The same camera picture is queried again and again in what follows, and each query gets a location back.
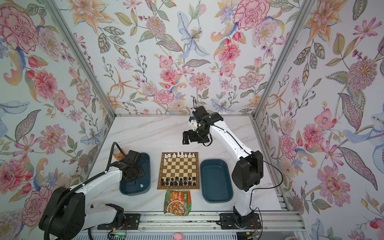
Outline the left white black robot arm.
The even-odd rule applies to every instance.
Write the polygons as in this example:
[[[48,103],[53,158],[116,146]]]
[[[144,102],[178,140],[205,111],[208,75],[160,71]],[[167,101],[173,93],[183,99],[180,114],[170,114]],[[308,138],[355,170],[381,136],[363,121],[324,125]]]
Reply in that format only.
[[[127,154],[114,142],[106,169],[71,188],[59,187],[51,195],[39,222],[44,239],[72,240],[81,231],[101,226],[112,232],[120,229],[137,230],[140,214],[125,213],[114,203],[97,204],[94,199],[115,184],[123,194],[129,183],[148,190],[151,179],[150,156],[130,150]]]

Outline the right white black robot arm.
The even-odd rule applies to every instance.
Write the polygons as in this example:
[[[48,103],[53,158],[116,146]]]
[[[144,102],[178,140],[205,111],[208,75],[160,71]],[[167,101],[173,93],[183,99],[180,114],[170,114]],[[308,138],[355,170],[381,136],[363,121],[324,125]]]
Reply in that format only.
[[[260,151],[252,151],[227,126],[224,118],[217,112],[208,113],[204,106],[195,107],[189,118],[190,130],[183,132],[183,145],[196,142],[208,147],[215,138],[230,154],[235,163],[231,177],[237,187],[237,202],[233,207],[234,225],[245,229],[248,223],[256,217],[252,208],[253,195],[258,190],[271,190],[281,184],[271,187],[260,187],[264,177],[264,160]]]

